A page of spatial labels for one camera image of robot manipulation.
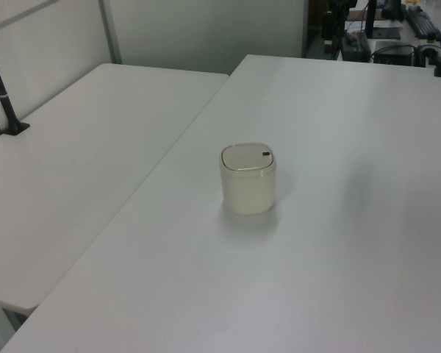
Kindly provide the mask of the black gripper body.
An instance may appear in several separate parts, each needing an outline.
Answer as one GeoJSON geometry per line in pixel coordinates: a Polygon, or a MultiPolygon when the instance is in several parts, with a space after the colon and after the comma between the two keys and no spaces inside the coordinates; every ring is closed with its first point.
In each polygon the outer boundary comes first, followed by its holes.
{"type": "Polygon", "coordinates": [[[334,37],[334,13],[327,11],[323,13],[321,37],[324,40],[332,40],[334,37]]]}

